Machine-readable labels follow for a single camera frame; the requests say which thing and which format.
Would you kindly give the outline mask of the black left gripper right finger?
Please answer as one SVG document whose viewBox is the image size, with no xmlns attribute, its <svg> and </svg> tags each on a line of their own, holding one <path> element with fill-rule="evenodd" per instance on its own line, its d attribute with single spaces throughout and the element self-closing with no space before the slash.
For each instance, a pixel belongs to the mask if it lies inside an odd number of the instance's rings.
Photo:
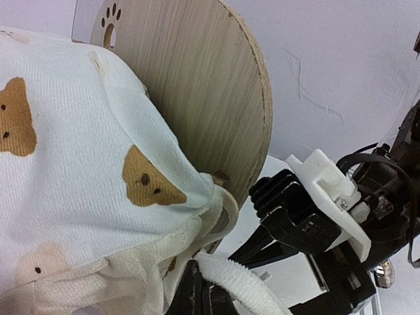
<svg viewBox="0 0 420 315">
<path fill-rule="evenodd" d="M 209 284 L 206 287 L 206 314 L 238 315 L 230 294 L 223 288 Z"/>
</svg>

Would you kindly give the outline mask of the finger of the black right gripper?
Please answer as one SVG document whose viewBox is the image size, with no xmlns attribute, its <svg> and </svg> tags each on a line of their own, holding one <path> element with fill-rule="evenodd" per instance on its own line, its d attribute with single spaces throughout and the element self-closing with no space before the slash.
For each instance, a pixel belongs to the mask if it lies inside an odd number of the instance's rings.
<svg viewBox="0 0 420 315">
<path fill-rule="evenodd" d="M 259 226 L 249 239 L 229 256 L 229 259 L 247 268 L 258 268 L 298 253 L 296 249 L 276 241 L 265 227 Z"/>
</svg>

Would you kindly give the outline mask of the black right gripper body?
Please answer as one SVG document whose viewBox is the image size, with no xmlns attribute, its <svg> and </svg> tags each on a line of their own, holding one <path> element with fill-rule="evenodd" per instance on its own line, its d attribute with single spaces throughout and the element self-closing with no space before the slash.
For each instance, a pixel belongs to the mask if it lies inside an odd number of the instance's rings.
<svg viewBox="0 0 420 315">
<path fill-rule="evenodd" d="M 376 293 L 373 282 L 348 242 L 327 250 L 327 241 L 339 229 L 324 222 L 320 213 L 304 215 L 295 224 L 295 216 L 285 209 L 265 215 L 260 225 L 276 243 L 271 255 L 282 259 L 292 252 L 306 255 L 320 287 L 325 293 L 291 307 L 294 314 L 355 314 Z"/>
</svg>

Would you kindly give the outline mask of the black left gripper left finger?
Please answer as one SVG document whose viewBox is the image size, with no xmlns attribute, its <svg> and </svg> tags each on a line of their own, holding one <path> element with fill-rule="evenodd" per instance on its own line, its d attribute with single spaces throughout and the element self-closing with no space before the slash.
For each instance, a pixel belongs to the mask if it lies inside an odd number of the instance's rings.
<svg viewBox="0 0 420 315">
<path fill-rule="evenodd" d="M 189 260 L 165 315 L 201 315 L 203 277 L 198 262 Z"/>
</svg>

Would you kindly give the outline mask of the bear print cushion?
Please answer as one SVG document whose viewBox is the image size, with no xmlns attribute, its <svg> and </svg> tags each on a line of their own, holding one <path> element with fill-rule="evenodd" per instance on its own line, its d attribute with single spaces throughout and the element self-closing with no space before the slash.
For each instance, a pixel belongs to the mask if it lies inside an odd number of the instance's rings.
<svg viewBox="0 0 420 315">
<path fill-rule="evenodd" d="M 111 51 L 1 28 L 1 313 L 162 314 L 186 263 L 254 314 L 288 308 L 203 248 L 238 204 Z"/>
</svg>

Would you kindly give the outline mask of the wooden pet bed frame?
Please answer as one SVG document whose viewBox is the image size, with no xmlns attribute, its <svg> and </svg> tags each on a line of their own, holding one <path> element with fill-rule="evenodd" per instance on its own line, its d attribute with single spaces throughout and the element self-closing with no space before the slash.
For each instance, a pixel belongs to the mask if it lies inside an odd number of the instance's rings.
<svg viewBox="0 0 420 315">
<path fill-rule="evenodd" d="M 233 229 L 268 152 L 263 54 L 223 1 L 105 1 L 91 43 L 110 111 L 98 164 L 117 244 L 176 255 Z"/>
</svg>

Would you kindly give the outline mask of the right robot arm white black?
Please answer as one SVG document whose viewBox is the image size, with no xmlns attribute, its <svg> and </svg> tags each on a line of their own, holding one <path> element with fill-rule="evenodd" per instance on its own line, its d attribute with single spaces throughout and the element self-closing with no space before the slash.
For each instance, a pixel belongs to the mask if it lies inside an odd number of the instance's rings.
<svg viewBox="0 0 420 315">
<path fill-rule="evenodd" d="M 419 106 L 392 144 L 334 162 L 316 150 L 254 184 L 259 227 L 232 254 L 257 268 L 304 253 L 323 293 L 295 314 L 354 314 L 392 280 L 389 259 L 419 235 Z"/>
</svg>

